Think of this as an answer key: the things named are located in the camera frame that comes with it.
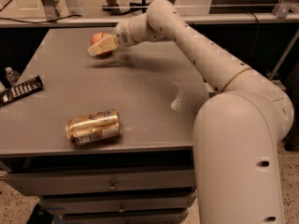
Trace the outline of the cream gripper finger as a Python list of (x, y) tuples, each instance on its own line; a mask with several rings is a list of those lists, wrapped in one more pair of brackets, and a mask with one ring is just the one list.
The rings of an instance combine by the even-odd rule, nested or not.
[(89, 54), (97, 56), (104, 52), (113, 51), (119, 45), (118, 39), (114, 35), (107, 35), (101, 41), (96, 42), (88, 48)]

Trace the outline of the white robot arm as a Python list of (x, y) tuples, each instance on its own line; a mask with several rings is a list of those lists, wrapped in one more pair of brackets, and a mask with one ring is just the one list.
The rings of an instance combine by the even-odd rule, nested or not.
[(286, 224), (278, 143), (290, 131), (289, 96), (189, 26), (174, 5), (155, 0), (93, 43), (92, 56), (167, 38), (216, 92), (193, 126), (200, 224)]

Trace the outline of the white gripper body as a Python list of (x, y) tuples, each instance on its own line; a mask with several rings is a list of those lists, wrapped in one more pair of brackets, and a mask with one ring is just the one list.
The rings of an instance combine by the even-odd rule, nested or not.
[(115, 27), (119, 43), (131, 47), (142, 42), (156, 42), (159, 35), (149, 26), (147, 14), (126, 18)]

